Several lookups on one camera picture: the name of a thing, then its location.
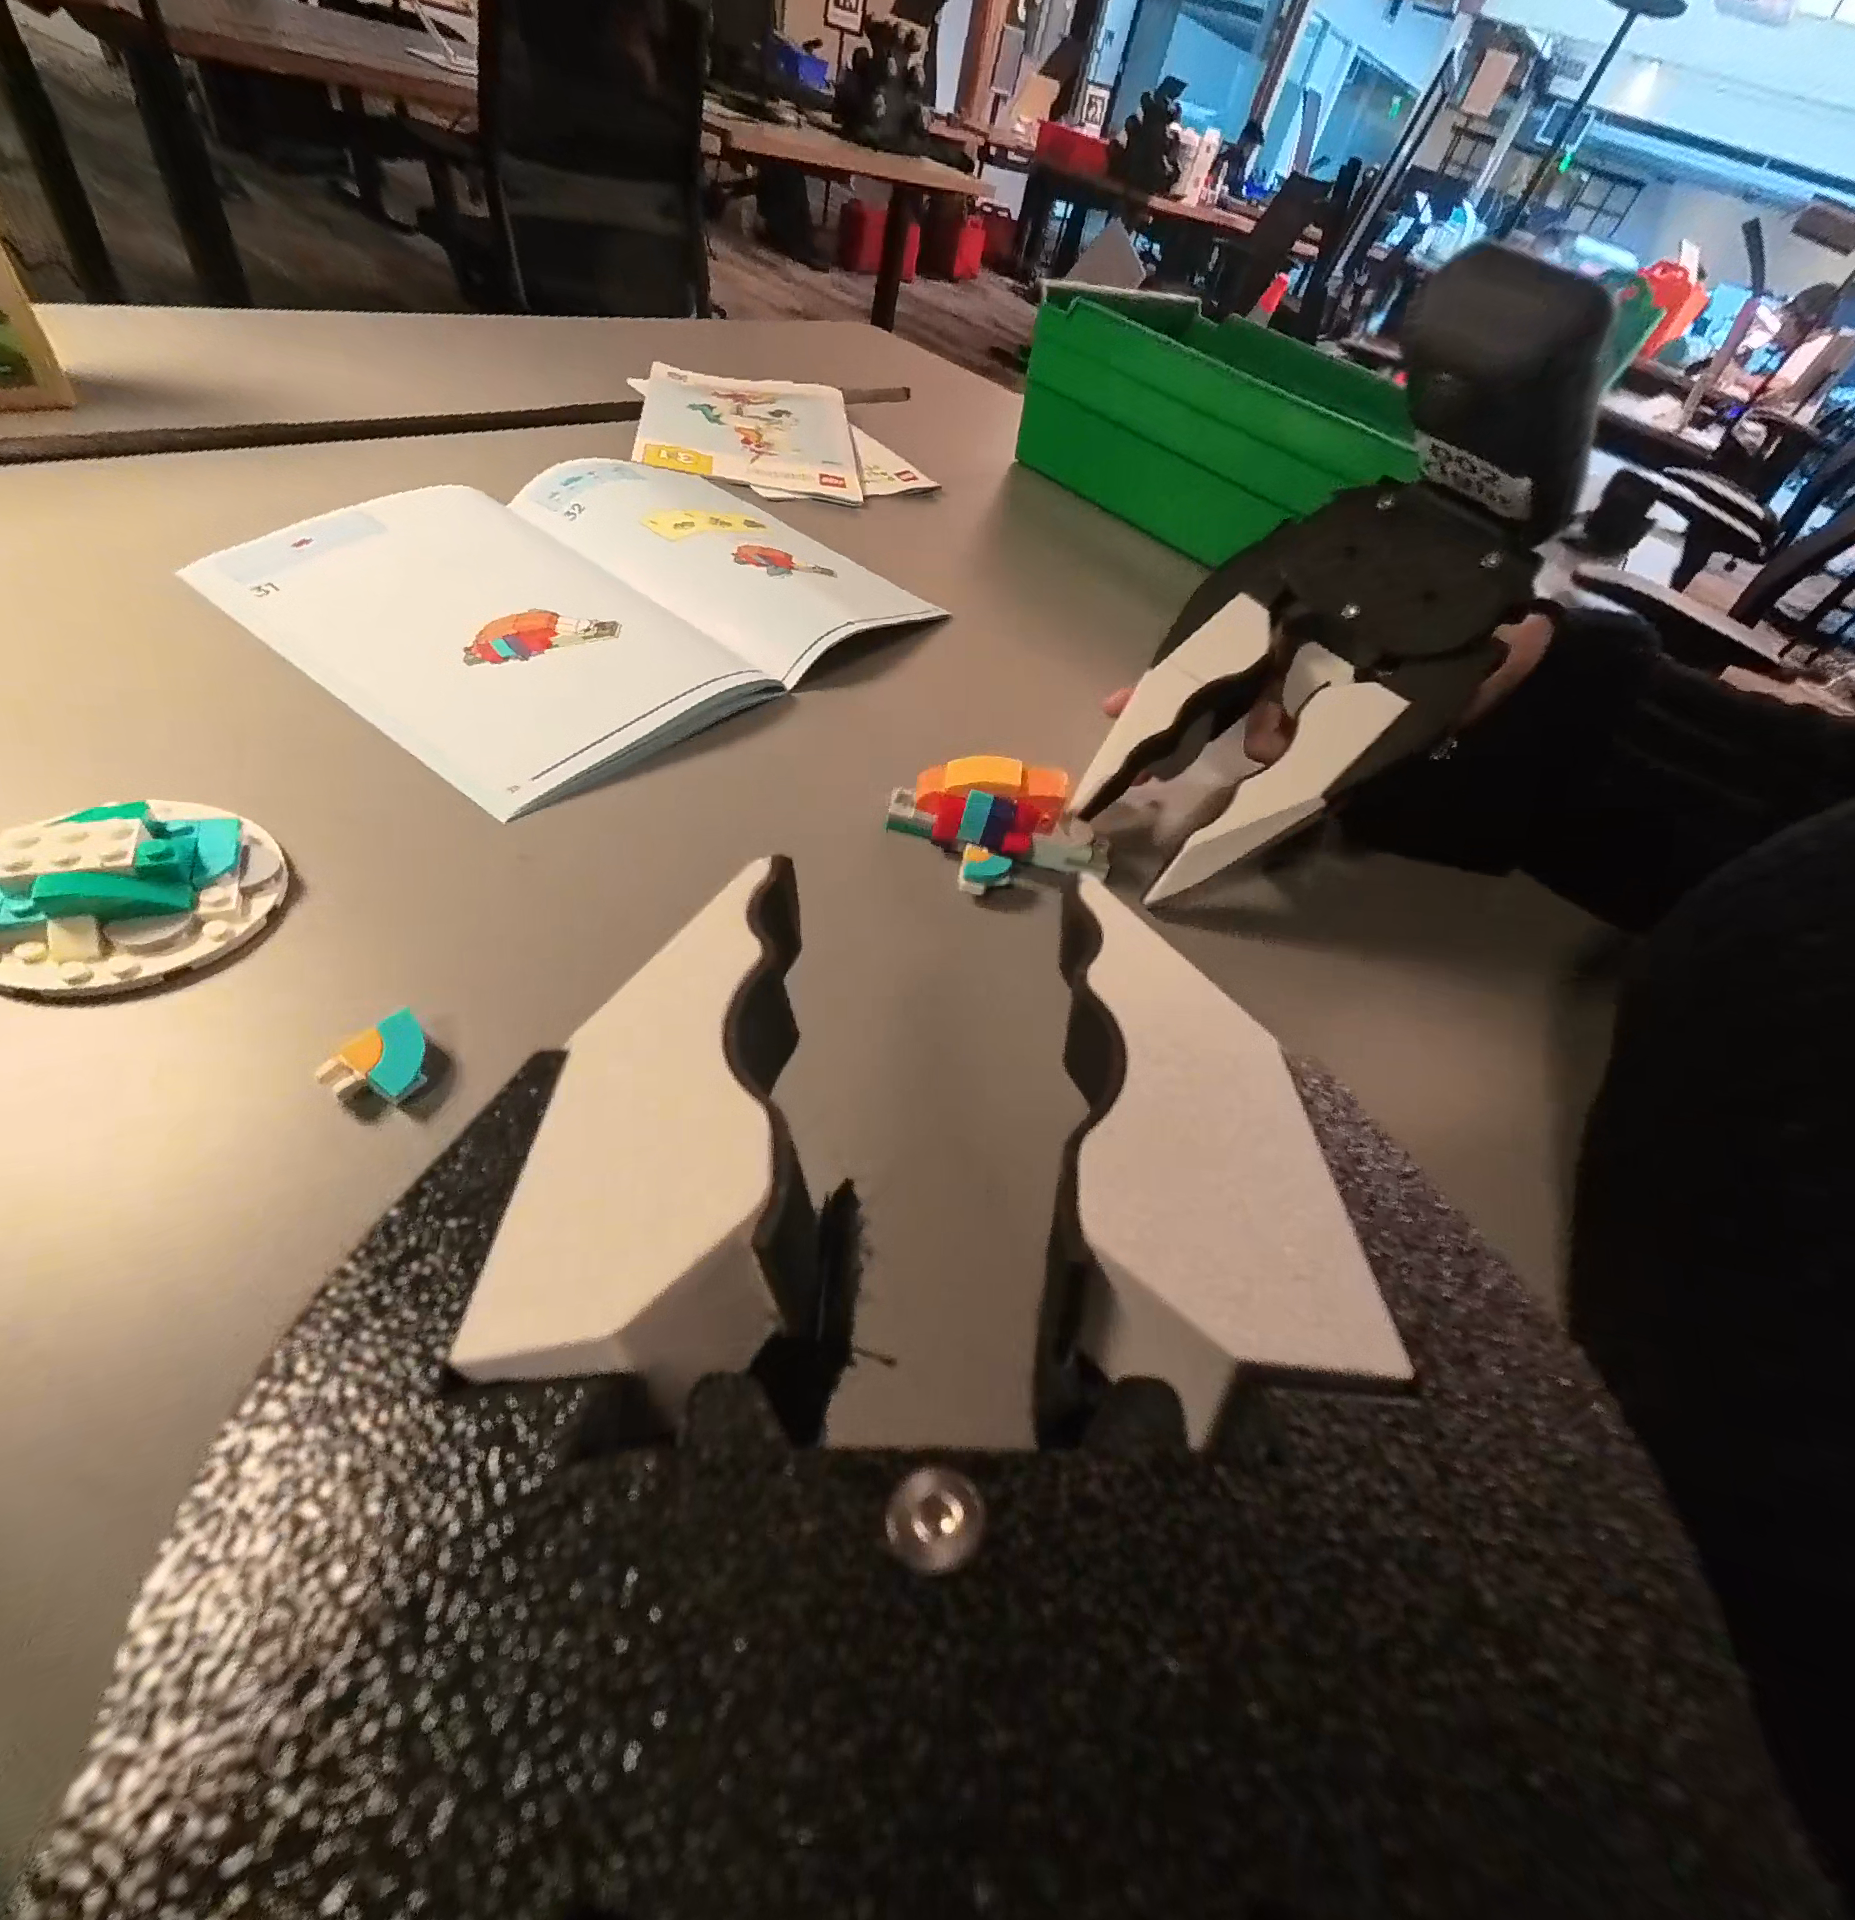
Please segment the open pale blue instruction booklet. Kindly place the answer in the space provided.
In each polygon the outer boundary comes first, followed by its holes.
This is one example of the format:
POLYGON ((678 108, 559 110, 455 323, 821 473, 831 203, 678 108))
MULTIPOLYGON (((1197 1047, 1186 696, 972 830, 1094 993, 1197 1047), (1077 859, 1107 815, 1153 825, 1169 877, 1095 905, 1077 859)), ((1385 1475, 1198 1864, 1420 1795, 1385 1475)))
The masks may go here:
POLYGON ((704 476, 622 457, 508 503, 389 493, 180 571, 496 821, 945 610, 704 476))

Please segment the person's black top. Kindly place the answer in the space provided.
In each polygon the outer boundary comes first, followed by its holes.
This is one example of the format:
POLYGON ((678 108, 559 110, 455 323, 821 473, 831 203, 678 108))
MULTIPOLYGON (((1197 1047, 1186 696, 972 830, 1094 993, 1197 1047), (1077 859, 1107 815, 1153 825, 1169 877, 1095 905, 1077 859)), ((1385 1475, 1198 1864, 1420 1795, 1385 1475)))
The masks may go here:
POLYGON ((1855 1914, 1855 797, 1637 948, 1567 1321, 1655 1459, 1855 1914))

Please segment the small teal orange brick piece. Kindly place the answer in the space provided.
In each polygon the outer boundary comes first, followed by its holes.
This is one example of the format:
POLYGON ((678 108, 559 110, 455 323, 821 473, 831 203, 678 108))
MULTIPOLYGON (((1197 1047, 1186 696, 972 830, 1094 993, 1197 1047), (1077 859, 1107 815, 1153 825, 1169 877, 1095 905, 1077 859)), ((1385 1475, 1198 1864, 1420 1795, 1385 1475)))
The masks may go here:
POLYGON ((318 1067, 316 1085, 334 1101, 405 1105, 429 1080, 431 1043, 402 1006, 341 1043, 318 1067))

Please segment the white round plate teal build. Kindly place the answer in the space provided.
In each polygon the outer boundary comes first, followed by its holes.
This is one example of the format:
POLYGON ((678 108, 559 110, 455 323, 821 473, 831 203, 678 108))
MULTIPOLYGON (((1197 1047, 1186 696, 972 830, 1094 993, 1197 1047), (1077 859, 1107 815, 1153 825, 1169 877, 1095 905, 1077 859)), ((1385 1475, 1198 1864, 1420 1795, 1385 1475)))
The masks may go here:
POLYGON ((218 968, 290 904, 283 843, 206 804, 117 801, 0 833, 0 996, 110 1001, 218 968))

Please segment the green plastic bin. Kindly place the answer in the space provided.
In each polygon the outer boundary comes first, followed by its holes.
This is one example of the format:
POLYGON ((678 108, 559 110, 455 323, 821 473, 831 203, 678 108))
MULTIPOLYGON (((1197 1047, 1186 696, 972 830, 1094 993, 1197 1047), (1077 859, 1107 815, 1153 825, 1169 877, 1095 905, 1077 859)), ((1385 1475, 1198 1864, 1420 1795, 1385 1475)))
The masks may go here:
POLYGON ((1040 290, 1015 461, 1203 565, 1420 476, 1398 384, 1192 294, 1073 282, 1040 290))

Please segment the orange red toy brick model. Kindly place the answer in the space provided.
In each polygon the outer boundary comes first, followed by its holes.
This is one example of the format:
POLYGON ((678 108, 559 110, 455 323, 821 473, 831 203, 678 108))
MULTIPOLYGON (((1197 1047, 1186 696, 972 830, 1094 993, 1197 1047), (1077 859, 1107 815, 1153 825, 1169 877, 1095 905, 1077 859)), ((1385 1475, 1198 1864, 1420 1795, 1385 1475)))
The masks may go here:
POLYGON ((891 790, 883 827, 953 862, 968 897, 1028 877, 1107 877, 1109 847, 1070 810, 1064 769, 1015 755, 957 755, 891 790))

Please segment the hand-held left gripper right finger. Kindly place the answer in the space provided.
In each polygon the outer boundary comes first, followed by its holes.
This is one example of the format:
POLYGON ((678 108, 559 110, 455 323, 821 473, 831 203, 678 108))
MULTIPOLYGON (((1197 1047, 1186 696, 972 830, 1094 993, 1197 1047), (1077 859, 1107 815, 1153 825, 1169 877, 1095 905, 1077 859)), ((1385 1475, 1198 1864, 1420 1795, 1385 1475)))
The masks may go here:
POLYGON ((1156 1380, 1206 1449, 1251 1387, 1418 1374, 1276 1037, 1098 877, 1061 900, 1060 1444, 1156 1380))

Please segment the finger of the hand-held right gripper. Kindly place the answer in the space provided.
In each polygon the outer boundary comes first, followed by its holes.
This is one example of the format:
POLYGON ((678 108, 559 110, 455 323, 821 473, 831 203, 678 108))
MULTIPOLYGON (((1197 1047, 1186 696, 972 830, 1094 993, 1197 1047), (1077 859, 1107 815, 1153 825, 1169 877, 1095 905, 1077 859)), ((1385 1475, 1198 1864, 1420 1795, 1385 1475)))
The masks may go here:
POLYGON ((1232 864, 1273 847, 1322 815, 1327 790, 1408 717, 1410 702, 1381 679, 1356 679, 1325 646, 1298 646, 1283 679, 1292 742, 1250 775, 1169 855, 1143 893, 1146 908, 1168 905, 1232 864))
POLYGON ((1250 596, 1232 596, 1168 648, 1127 689, 1076 780, 1070 815, 1094 821, 1134 785, 1180 772, 1240 722, 1268 685, 1276 636, 1276 613, 1250 596))

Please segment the black office chair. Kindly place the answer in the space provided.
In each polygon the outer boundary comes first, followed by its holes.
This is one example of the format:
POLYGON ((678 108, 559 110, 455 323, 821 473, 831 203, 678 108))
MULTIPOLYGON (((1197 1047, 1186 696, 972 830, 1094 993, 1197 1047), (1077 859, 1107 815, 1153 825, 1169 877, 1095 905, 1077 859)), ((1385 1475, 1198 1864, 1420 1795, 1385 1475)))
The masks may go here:
POLYGON ((687 2, 482 2, 476 154, 503 299, 705 319, 705 29, 687 2))

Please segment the wooden workbench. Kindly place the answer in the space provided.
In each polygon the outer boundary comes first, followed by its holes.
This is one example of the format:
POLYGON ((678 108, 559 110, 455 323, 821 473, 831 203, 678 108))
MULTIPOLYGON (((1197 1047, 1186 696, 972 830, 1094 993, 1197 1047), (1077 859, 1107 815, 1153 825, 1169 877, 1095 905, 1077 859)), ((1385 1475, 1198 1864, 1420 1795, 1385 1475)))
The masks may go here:
POLYGON ((185 61, 321 85, 347 108, 376 96, 435 108, 458 125, 476 121, 476 61, 463 54, 462 65, 450 65, 425 29, 292 2, 68 2, 57 11, 122 53, 155 174, 209 305, 246 308, 250 290, 186 96, 185 61))
POLYGON ((719 143, 723 157, 767 160, 828 182, 875 179, 889 187, 889 220, 869 308, 869 323, 885 331, 893 331, 899 312, 910 235, 918 231, 927 203, 987 197, 987 182, 976 174, 962 174, 936 157, 856 144, 816 125, 770 123, 708 108, 700 129, 719 143))

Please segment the closed booklet with yellow label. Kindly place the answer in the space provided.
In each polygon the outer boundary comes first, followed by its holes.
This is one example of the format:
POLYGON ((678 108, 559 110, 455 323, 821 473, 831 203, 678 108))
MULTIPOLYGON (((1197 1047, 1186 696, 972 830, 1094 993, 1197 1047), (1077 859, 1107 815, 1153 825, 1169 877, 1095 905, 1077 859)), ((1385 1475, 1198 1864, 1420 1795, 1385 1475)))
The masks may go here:
POLYGON ((654 360, 640 399, 629 451, 638 465, 853 507, 868 499, 846 398, 836 387, 654 360))

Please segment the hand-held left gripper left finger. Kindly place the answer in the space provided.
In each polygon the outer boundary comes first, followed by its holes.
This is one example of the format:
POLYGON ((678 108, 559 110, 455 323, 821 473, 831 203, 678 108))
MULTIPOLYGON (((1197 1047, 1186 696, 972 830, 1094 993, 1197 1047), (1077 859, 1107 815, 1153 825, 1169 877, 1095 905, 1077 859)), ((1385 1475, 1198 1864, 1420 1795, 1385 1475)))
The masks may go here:
POLYGON ((455 1380, 624 1380, 678 1429, 700 1380, 804 1332, 796 867, 749 862, 568 1037, 447 1347, 455 1380))

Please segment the dark slat-back chair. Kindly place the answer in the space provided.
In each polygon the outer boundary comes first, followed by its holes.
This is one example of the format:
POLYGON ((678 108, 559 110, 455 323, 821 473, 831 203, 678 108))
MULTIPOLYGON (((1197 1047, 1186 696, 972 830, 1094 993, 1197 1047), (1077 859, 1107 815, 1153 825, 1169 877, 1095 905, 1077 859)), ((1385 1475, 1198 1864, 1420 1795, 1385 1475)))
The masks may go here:
POLYGON ((1783 517, 1782 532, 1754 573, 1729 605, 1729 618, 1754 627, 1804 582, 1823 577, 1855 548, 1855 438, 1828 455, 1783 517))

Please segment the person's right hand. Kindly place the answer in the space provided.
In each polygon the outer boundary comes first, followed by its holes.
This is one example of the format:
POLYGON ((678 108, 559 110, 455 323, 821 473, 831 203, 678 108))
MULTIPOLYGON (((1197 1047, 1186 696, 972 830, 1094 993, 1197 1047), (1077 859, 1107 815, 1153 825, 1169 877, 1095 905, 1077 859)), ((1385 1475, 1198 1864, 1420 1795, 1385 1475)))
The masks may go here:
MULTIPOLYGON (((1168 639, 1153 659, 1156 665, 1168 661, 1184 643, 1194 636, 1213 618, 1230 618, 1232 607, 1251 605, 1251 596, 1223 589, 1213 607, 1188 602, 1184 615, 1169 628, 1168 639)), ((1563 605, 1551 600, 1530 602, 1521 618, 1504 622, 1495 631, 1499 648, 1495 668, 1472 689, 1468 706, 1442 731, 1429 739, 1430 754, 1442 754, 1468 727, 1483 722, 1491 707, 1503 706, 1512 693, 1539 668, 1547 648, 1551 646, 1554 628, 1563 615, 1563 605)), ((1161 738, 1140 738, 1127 727, 1122 714, 1139 697, 1140 686, 1122 686, 1103 700, 1103 714, 1111 722, 1101 739, 1094 761, 1085 769, 1085 785, 1095 780, 1107 783, 1107 790, 1117 790, 1119 783, 1146 783, 1165 777, 1165 761, 1184 744, 1180 731, 1161 738)), ((1277 761, 1298 738, 1298 714, 1289 711, 1277 686, 1265 689, 1254 697, 1246 711, 1240 750, 1254 767, 1269 767, 1277 761)))

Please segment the colourful toy set box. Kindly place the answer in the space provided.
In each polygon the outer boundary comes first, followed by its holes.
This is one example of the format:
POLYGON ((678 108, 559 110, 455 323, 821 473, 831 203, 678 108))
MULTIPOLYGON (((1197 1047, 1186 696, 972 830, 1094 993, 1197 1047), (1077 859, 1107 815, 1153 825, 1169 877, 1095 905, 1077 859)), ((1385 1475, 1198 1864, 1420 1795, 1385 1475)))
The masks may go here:
POLYGON ((68 411, 77 395, 0 239, 0 414, 68 411))

